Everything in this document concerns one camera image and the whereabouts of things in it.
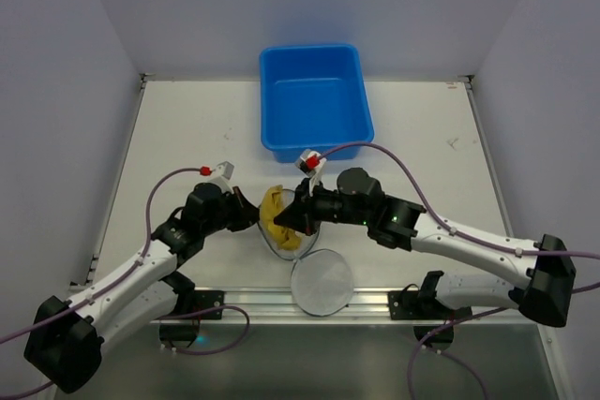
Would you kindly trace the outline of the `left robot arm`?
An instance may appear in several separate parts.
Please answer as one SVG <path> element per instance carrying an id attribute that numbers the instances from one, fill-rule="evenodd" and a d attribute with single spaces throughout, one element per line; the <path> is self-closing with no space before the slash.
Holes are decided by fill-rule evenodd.
<path id="1" fill-rule="evenodd" d="M 221 230 L 246 230 L 259 210 L 238 187 L 201 183 L 184 206 L 147 236 L 129 260 L 67 300 L 38 308 L 24 357 L 63 393 L 74 393 L 97 372 L 119 341 L 155 319 L 212 317 L 222 301 L 200 304 L 194 283 L 179 268 Z"/>

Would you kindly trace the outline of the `white mesh laundry bag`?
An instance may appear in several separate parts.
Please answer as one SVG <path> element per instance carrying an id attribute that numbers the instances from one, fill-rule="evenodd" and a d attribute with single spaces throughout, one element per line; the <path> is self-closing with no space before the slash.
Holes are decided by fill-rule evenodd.
<path id="1" fill-rule="evenodd" d="M 313 317 L 332 316 L 353 297 L 353 272 L 338 252 L 318 247 L 318 232 L 306 235 L 275 224 L 276 215 L 293 198 L 290 189 L 269 187 L 259 207 L 259 231 L 271 253 L 292 265 L 291 293 L 297 306 Z"/>

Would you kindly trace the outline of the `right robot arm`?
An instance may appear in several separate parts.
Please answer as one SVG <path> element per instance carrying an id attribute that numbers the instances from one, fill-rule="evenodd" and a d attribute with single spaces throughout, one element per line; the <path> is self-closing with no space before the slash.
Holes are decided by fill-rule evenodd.
<path id="1" fill-rule="evenodd" d="M 577 271 L 560 238 L 546 234 L 532 241 L 464 227 L 419 203 L 385 193 L 361 168 L 343 171 L 334 190 L 304 179 L 274 221 L 306 235 L 323 222 L 364 226 L 367 236 L 384 247 L 478 269 L 474 276 L 429 273 L 419 289 L 429 307 L 454 311 L 489 306 L 516 309 L 549 327 L 562 328 L 567 322 Z"/>

